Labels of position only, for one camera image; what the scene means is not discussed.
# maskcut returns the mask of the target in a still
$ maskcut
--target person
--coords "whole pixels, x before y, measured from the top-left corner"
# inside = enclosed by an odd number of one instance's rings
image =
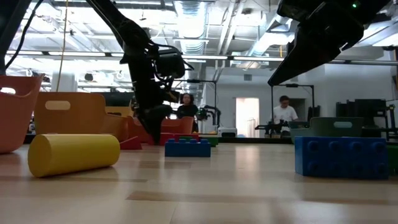
[[[288,96],[281,96],[279,98],[279,106],[274,108],[274,124],[279,124],[281,120],[284,121],[296,121],[297,113],[293,107],[289,106],[290,98]],[[282,127],[283,131],[290,131],[288,127]]]
[[[194,118],[198,112],[198,107],[193,104],[194,97],[191,94],[184,93],[181,98],[181,106],[178,107],[176,115],[178,119],[185,116]],[[198,132],[198,124],[193,120],[192,132]]]

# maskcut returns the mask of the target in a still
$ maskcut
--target black shirt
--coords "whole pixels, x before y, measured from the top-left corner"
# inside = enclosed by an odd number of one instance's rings
[[[181,119],[185,116],[194,117],[198,110],[196,105],[181,105],[177,110],[177,118]]]

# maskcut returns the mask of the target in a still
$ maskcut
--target handle cutout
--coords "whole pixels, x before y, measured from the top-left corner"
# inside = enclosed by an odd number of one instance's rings
[[[45,108],[47,110],[69,110],[70,103],[68,101],[47,101],[45,102]]]
[[[118,113],[118,112],[109,112],[108,114],[122,116],[122,113]]]
[[[335,128],[352,128],[353,124],[347,121],[336,121],[333,123]]]
[[[9,87],[0,87],[0,92],[12,94],[12,95],[15,95],[15,93],[16,93],[15,89],[9,88]]]

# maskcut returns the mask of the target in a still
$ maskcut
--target woman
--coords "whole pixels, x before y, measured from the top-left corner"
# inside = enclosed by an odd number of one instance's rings
[[[185,116],[195,117],[198,112],[198,107],[193,104],[193,96],[188,93],[184,93],[181,98],[181,106],[177,110],[177,118],[181,119]],[[198,124],[193,120],[192,132],[198,132]]]

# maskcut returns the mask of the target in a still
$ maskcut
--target man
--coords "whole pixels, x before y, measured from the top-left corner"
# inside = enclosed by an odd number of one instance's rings
[[[281,120],[295,121],[299,118],[294,108],[289,106],[289,100],[288,96],[281,96],[279,98],[280,105],[274,108],[274,124],[279,124]],[[290,129],[282,127],[282,131],[290,131]]]

